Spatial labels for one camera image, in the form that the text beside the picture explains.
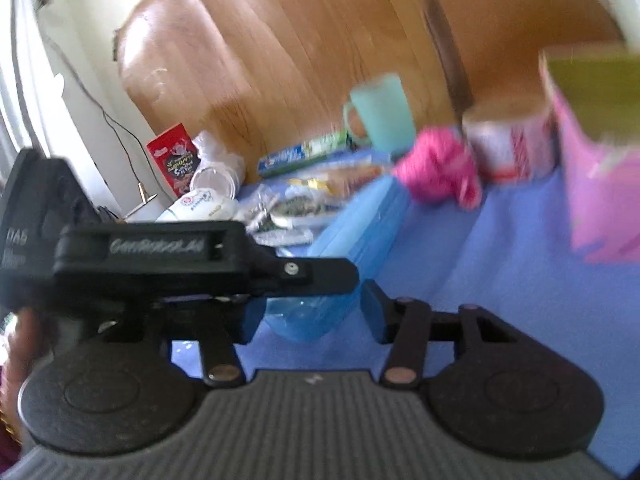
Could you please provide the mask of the person's left hand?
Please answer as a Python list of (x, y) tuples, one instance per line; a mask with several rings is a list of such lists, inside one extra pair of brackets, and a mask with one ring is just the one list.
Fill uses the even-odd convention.
[(1, 472), (20, 459), (22, 424), (17, 411), (17, 397), (35, 362), (48, 351), (44, 324), (38, 312), (23, 308), (4, 345), (6, 362), (1, 367)]

